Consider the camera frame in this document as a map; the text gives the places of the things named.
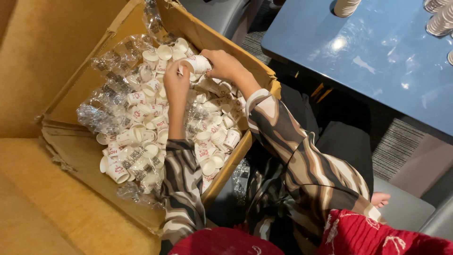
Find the carpet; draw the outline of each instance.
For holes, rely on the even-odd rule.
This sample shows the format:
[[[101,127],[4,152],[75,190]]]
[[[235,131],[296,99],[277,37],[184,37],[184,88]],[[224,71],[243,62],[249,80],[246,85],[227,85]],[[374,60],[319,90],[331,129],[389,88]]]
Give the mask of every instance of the carpet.
[[[277,14],[269,10],[270,2],[264,0],[241,47],[268,65],[277,77],[294,76],[297,68],[271,59],[261,51],[261,39]],[[370,101],[369,106],[374,175],[389,181],[414,152],[425,133],[399,120],[401,113],[379,102]]]

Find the blue table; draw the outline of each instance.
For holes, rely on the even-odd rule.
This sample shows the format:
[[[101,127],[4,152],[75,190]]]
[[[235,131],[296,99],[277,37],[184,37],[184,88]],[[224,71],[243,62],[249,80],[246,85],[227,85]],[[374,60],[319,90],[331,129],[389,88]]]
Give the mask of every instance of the blue table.
[[[287,0],[261,46],[453,136],[450,36],[425,31],[422,0],[362,0],[338,18],[332,0]]]

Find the striped clothing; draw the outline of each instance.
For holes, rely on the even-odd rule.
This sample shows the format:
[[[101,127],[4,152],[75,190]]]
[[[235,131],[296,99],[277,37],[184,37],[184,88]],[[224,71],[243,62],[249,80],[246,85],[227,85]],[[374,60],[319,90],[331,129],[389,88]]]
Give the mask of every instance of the striped clothing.
[[[302,129],[269,91],[253,93],[246,102],[246,113],[252,134],[283,166],[251,177],[246,215],[251,235],[269,239],[274,216],[263,213],[269,206],[285,209],[305,254],[316,250],[331,209],[347,209],[385,223],[370,203],[361,175],[347,162],[320,153],[314,146],[314,134]],[[165,169],[162,196],[167,214],[161,254],[206,223],[200,200],[202,173],[193,142],[169,140]]]

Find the bare foot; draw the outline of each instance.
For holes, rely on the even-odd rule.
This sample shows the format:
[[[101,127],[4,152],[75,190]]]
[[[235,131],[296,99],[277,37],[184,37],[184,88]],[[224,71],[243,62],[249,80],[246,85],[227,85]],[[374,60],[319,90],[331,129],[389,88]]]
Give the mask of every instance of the bare foot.
[[[383,208],[385,205],[389,204],[390,195],[382,192],[374,192],[371,197],[371,204],[376,208]]]

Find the cardboard box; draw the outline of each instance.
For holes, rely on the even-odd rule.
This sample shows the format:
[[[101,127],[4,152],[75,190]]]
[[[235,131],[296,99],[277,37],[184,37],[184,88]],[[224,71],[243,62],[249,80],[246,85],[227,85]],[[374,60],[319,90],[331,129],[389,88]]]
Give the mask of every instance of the cardboard box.
[[[180,3],[171,0],[156,2],[167,30],[179,31],[199,50],[225,50],[251,71],[263,88],[280,96],[280,84],[270,68],[194,18]],[[131,0],[118,14],[84,64],[79,67],[47,109],[42,133],[48,143],[49,151],[54,155],[53,160],[59,162],[63,170],[84,182],[141,225],[155,228],[160,222],[159,219],[152,217],[149,208],[116,196],[119,185],[99,171],[101,150],[105,146],[98,144],[94,135],[78,124],[76,115],[76,109],[80,103],[103,84],[99,73],[90,67],[89,59],[104,54],[129,35],[145,34],[146,29],[142,22],[143,7],[141,0]],[[202,201],[205,206],[209,206],[218,195],[237,164],[250,149],[251,143],[251,133],[247,131],[211,186],[203,193]]]

